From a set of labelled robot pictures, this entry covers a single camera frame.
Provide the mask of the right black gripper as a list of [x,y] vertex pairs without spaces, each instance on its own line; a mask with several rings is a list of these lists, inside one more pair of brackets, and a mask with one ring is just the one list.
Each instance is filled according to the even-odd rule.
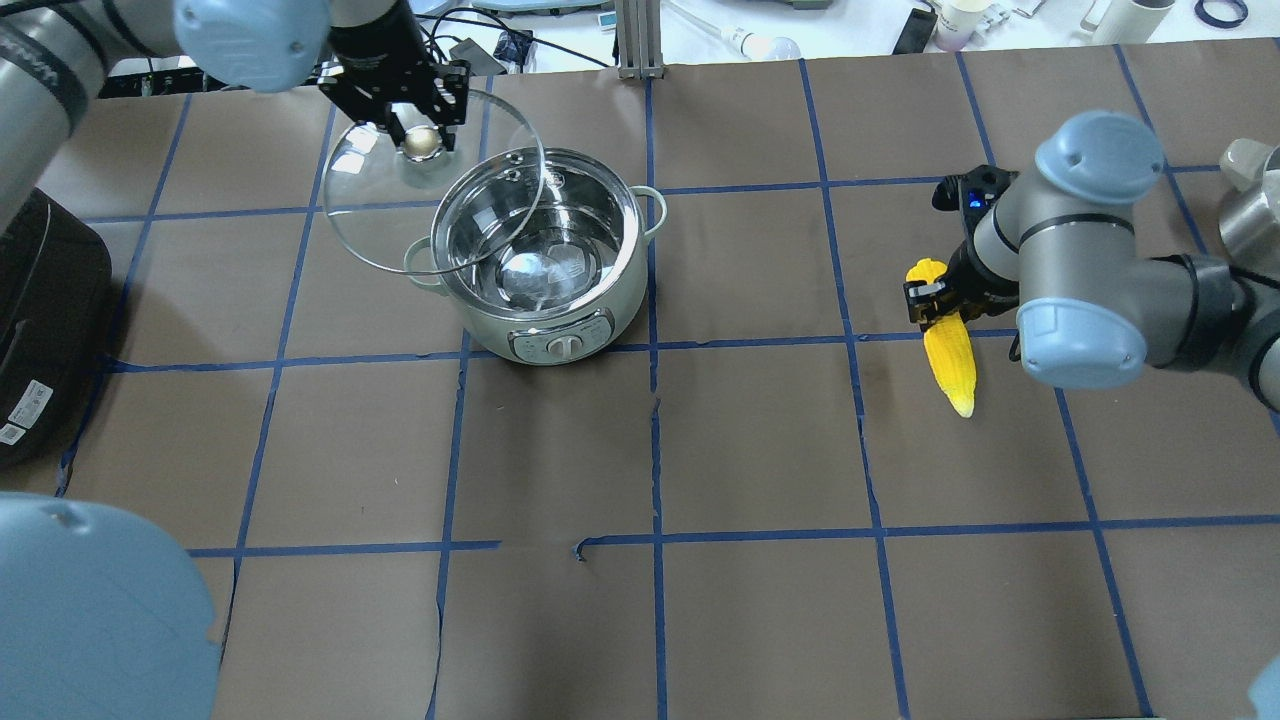
[[980,224],[995,219],[996,202],[1019,177],[1016,170],[975,167],[951,174],[934,187],[932,206],[956,211],[964,241],[947,260],[947,270],[936,281],[905,281],[908,319],[918,327],[933,327],[959,307],[1014,307],[1018,282],[1000,275],[980,258],[978,240],[988,234]]

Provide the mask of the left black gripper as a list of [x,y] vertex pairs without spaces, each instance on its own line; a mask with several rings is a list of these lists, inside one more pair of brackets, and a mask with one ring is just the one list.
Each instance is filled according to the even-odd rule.
[[404,127],[393,104],[407,102],[454,150],[471,67],[431,61],[407,1],[332,1],[328,44],[339,67],[321,67],[317,87],[355,124],[375,126],[399,147]]

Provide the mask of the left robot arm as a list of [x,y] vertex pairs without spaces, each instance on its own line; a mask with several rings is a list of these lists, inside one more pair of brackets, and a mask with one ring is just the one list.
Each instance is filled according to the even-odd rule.
[[[91,320],[109,284],[92,229],[38,190],[110,70],[189,56],[262,94],[301,86],[325,60],[323,94],[351,120],[406,141],[410,105],[445,149],[468,118],[468,64],[436,60],[406,1],[5,1],[3,249],[47,243],[93,260]],[[54,495],[3,495],[3,716],[207,719],[220,647],[209,588],[161,527]]]

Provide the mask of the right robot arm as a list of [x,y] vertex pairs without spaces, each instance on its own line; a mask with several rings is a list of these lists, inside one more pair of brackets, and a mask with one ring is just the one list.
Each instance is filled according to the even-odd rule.
[[1014,313],[1010,359],[1057,391],[1111,389],[1146,368],[1238,380],[1277,411],[1277,150],[1239,138],[1222,154],[1233,190],[1225,254],[1137,252],[1134,206],[1166,170],[1155,132],[1123,113],[1078,114],[1025,172],[946,176],[933,206],[957,211],[948,261],[922,259],[902,287],[940,388],[972,415],[966,324]]

